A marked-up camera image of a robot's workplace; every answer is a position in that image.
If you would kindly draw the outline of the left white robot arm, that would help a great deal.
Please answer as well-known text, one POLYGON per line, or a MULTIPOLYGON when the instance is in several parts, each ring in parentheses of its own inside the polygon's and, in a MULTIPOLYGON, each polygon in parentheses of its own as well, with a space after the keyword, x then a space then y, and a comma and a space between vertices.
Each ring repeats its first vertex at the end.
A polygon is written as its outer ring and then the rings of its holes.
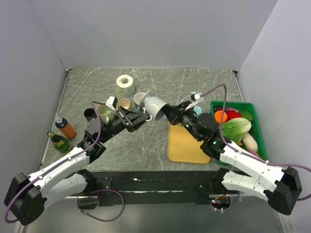
POLYGON ((122 107, 116 109, 116 114, 108 123, 99 117, 91 119, 83 140, 61 159, 28 176, 17 174, 4 199, 6 211, 27 226, 46 208, 72 194, 93 194, 96 178, 85 166, 103 154, 106 150, 102 145, 104 142, 123 130, 136 131, 151 117, 148 113, 132 112, 122 107))

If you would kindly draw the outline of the dark blue mug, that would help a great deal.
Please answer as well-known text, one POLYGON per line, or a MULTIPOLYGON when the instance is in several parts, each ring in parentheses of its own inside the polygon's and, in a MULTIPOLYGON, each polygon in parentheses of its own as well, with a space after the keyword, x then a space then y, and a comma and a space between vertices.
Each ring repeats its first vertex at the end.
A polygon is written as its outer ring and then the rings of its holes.
POLYGON ((95 110, 93 108, 85 109, 84 117, 87 122, 90 122, 92 119, 96 118, 95 110))

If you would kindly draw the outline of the grey blue mug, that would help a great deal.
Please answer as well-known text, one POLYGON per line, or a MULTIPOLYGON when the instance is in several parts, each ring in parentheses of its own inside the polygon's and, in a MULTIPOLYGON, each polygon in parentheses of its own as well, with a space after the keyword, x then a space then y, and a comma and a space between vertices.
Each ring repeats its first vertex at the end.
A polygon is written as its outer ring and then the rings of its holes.
POLYGON ((139 92, 134 95, 135 110, 138 112, 143 112, 143 107, 141 106, 140 101, 144 95, 145 95, 144 92, 139 92))

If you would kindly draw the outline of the small grey cup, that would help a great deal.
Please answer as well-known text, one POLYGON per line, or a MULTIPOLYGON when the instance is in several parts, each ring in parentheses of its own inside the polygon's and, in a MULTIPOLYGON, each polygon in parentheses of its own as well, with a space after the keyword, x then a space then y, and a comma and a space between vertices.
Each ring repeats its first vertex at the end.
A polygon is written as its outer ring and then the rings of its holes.
POLYGON ((157 96, 151 93, 146 93, 140 100, 142 107, 146 109, 146 112, 154 119, 160 120, 164 117, 164 112, 162 108, 168 106, 169 104, 157 96))

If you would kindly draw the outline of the light green mug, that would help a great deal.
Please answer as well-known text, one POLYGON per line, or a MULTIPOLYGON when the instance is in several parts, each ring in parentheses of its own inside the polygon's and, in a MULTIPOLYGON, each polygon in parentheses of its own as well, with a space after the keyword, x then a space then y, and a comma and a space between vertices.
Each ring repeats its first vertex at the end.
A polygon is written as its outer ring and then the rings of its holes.
POLYGON ((99 104, 96 109, 99 114, 99 117, 105 124, 111 122, 115 118, 115 114, 106 105, 99 104))

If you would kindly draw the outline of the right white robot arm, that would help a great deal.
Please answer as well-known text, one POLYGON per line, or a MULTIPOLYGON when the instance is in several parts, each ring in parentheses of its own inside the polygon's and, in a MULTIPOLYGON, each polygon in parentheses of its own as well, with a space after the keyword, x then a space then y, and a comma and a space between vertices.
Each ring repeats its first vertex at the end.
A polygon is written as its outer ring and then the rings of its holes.
POLYGON ((162 110, 171 125, 181 124, 196 141, 201 142, 200 149, 204 154, 243 172, 218 169, 211 180, 213 190, 220 194, 233 190, 256 196, 277 212, 289 216, 302 192, 298 171, 292 166, 284 169, 269 165, 230 139, 221 137, 212 115, 196 116, 189 105, 190 101, 167 104, 162 110))

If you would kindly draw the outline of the cream mug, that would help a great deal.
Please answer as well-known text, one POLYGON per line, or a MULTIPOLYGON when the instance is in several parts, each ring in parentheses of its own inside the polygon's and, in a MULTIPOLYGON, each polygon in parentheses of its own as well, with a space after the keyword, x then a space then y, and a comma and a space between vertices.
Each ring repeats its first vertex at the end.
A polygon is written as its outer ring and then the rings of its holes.
POLYGON ((126 110, 131 110, 131 101, 128 98, 119 98, 116 107, 122 107, 126 110))

